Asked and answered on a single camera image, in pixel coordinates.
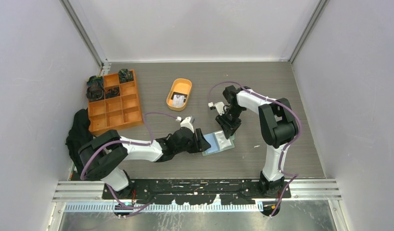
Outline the green card holder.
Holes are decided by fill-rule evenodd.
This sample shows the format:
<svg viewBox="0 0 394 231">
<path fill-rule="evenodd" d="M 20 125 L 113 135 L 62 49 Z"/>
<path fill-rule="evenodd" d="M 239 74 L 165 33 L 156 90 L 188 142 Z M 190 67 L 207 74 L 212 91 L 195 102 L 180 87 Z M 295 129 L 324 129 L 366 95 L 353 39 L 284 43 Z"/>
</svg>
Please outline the green card holder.
<svg viewBox="0 0 394 231">
<path fill-rule="evenodd" d="M 235 147 L 235 135 L 231 135 L 228 139 L 226 139 L 225 133 L 222 130 L 204 134 L 203 137 L 211 145 L 209 149 L 202 152 L 203 156 L 216 154 Z"/>
</svg>

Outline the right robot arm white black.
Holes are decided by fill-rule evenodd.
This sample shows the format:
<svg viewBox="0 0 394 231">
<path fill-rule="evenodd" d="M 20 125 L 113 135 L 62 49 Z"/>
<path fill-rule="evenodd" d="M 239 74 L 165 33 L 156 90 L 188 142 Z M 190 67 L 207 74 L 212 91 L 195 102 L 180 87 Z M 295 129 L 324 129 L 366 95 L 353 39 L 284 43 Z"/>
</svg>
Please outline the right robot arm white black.
<svg viewBox="0 0 394 231">
<path fill-rule="evenodd" d="M 240 114 L 250 110 L 259 116 L 261 135 L 267 144 L 265 165 L 260 173 L 258 191 L 264 197 L 273 197 L 284 188 L 286 173 L 283 170 L 285 155 L 300 133 L 297 115 L 287 99 L 273 99 L 250 88 L 228 86 L 223 91 L 226 103 L 209 102 L 216 110 L 216 122 L 230 138 L 241 125 Z"/>
</svg>

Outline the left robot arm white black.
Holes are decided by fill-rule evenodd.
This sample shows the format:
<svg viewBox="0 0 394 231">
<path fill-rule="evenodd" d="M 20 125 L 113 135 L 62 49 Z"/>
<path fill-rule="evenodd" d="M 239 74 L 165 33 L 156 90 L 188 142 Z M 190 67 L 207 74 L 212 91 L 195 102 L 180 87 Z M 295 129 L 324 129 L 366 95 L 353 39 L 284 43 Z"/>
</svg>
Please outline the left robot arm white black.
<svg viewBox="0 0 394 231">
<path fill-rule="evenodd" d="M 181 127 L 166 137 L 140 141 L 120 136 L 114 129 L 83 145 L 78 153 L 83 164 L 82 180 L 100 180 L 122 199 L 129 198 L 133 185 L 126 171 L 118 166 L 128 160 L 165 162 L 183 152 L 200 153 L 211 148 L 201 129 Z"/>
</svg>

